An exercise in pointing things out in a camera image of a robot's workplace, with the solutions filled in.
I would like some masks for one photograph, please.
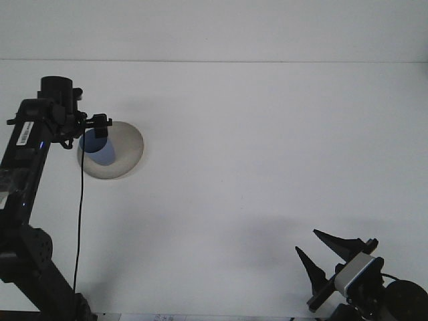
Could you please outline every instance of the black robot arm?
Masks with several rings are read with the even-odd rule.
[[[426,321],[428,320],[428,294],[410,281],[395,280],[383,286],[381,269],[384,259],[372,257],[378,241],[370,239],[341,239],[314,230],[314,233],[344,264],[337,264],[334,275],[326,274],[298,247],[296,251],[308,272],[312,284],[309,310],[317,309],[339,291],[348,304],[340,304],[328,321]]]
[[[106,135],[112,123],[105,114],[86,120],[77,109],[81,95],[70,79],[44,77],[37,99],[24,100],[15,119],[7,121],[14,129],[0,164],[0,278],[16,284],[34,303],[40,310],[37,320],[96,320],[52,262],[51,237],[29,225],[51,143],[70,149],[85,128]]]

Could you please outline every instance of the white backdrop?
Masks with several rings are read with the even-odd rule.
[[[426,62],[426,0],[0,0],[0,58]]]
[[[95,311],[306,316],[294,252],[339,262],[311,233],[376,237],[384,271],[428,288],[428,65],[1,62],[0,149],[39,79],[142,132],[122,179],[86,176],[78,290]],[[72,281],[76,150],[51,147],[31,224]],[[338,300],[320,310],[331,313]],[[0,309],[29,309],[0,284]]]

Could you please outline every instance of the barcode label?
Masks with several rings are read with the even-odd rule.
[[[19,135],[18,141],[16,142],[17,146],[24,146],[27,144],[29,134],[33,128],[34,122],[24,122],[22,127],[21,134]]]

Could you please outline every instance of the blue object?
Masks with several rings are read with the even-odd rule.
[[[83,149],[83,136],[79,139],[80,149]],[[96,138],[95,130],[85,133],[85,153],[95,163],[103,166],[111,165],[116,160],[113,144],[108,137]]]

